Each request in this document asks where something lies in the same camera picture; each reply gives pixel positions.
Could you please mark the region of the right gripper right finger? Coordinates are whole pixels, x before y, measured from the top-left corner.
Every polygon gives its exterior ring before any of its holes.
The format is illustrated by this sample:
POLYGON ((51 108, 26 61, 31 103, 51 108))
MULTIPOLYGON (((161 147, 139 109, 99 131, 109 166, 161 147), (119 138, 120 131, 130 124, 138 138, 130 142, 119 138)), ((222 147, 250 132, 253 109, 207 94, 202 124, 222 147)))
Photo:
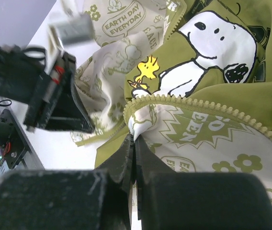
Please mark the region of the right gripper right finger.
POLYGON ((175 172, 142 137, 134 154, 142 229, 272 230, 272 205, 256 176, 175 172))

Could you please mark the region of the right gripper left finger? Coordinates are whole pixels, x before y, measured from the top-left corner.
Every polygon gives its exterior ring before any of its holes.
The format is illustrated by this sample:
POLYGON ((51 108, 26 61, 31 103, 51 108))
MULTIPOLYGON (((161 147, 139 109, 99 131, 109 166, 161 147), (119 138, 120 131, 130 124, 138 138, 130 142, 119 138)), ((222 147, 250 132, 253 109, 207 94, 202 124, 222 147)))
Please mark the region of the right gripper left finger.
POLYGON ((0 230, 129 230, 133 137, 92 171, 14 170, 0 178, 0 230))

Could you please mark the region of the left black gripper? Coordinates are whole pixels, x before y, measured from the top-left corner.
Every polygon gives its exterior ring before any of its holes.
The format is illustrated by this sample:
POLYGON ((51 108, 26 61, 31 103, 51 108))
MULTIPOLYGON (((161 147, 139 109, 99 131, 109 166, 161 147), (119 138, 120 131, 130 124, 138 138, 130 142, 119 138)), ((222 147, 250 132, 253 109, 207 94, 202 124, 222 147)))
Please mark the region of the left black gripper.
POLYGON ((28 106, 23 124, 48 131, 92 133, 94 124, 74 85, 76 59, 47 60, 40 47, 0 47, 0 97, 28 106))

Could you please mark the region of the cream green printed jacket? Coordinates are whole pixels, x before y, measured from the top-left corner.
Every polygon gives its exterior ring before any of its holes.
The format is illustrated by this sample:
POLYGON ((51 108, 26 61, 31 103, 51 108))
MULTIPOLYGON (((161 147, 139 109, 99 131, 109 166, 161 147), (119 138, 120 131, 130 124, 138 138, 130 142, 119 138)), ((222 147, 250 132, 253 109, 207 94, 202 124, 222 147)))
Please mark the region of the cream green printed jacket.
POLYGON ((100 46, 75 74, 98 140, 126 134, 178 172, 257 175, 272 201, 272 0, 64 0, 100 46))

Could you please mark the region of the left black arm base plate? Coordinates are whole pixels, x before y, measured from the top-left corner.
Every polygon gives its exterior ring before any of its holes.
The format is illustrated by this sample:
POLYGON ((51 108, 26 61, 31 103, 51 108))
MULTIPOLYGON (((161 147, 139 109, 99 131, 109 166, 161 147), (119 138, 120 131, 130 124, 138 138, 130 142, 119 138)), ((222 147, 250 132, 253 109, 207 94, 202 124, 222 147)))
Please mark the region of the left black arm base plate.
POLYGON ((3 110, 0 114, 0 121, 8 123, 12 127, 12 133, 8 141, 10 147, 8 153, 5 154, 6 163, 4 165, 6 164, 10 170, 44 169, 28 137, 9 109, 3 110))

